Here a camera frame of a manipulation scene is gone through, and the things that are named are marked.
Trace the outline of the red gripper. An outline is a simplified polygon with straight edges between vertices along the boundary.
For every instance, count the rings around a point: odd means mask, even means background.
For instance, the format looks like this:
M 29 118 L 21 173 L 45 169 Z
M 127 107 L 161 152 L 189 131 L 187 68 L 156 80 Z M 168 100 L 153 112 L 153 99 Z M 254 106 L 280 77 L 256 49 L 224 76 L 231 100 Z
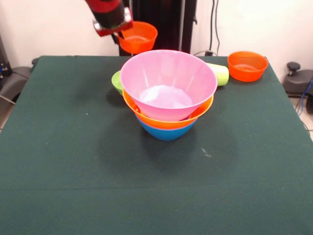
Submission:
M 95 31 L 100 37 L 112 35 L 112 39 L 116 45 L 119 45 L 119 39 L 115 33 L 118 33 L 119 37 L 124 39 L 124 36 L 121 31 L 133 27 L 132 13 L 128 7 L 124 8 L 124 21 L 114 28 L 104 28 L 100 25 L 100 23 L 97 20 L 93 20 L 92 22 Z

